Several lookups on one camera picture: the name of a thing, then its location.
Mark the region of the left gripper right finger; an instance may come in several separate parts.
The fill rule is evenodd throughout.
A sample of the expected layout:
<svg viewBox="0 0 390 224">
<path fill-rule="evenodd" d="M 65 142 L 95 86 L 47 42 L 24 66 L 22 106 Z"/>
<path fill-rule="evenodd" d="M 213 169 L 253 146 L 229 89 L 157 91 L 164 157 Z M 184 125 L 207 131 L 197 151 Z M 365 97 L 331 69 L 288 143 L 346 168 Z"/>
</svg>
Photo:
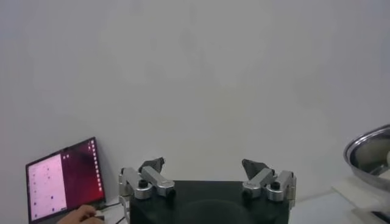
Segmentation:
<svg viewBox="0 0 390 224">
<path fill-rule="evenodd" d="M 293 172 L 283 170 L 276 173 L 265 163 L 243 159 L 241 162 L 247 181 L 242 185 L 242 196 L 246 201 L 265 196 L 274 202 L 295 202 L 296 176 Z"/>
</svg>

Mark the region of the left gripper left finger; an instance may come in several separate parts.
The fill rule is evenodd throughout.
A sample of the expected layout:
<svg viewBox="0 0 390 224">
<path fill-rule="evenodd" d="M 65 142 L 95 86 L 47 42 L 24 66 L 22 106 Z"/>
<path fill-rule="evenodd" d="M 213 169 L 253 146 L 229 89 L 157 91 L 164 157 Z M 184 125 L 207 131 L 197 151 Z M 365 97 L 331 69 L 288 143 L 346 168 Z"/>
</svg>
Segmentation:
<svg viewBox="0 0 390 224">
<path fill-rule="evenodd" d="M 176 194 L 175 182 L 161 175 L 165 159 L 159 157 L 147 160 L 138 169 L 133 167 L 122 168 L 119 173 L 119 195 L 138 200 L 151 198 L 152 191 L 164 198 L 172 198 Z"/>
</svg>

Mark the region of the bare person hand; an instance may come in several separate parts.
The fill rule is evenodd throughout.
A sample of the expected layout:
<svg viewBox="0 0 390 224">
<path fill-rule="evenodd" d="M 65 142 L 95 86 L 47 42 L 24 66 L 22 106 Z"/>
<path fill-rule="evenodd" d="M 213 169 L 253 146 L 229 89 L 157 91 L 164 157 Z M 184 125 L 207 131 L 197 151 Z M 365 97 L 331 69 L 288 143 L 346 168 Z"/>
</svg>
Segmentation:
<svg viewBox="0 0 390 224">
<path fill-rule="evenodd" d="M 96 215 L 96 209 L 90 205 L 82 205 L 61 218 L 57 224 L 104 224 Z"/>
</svg>

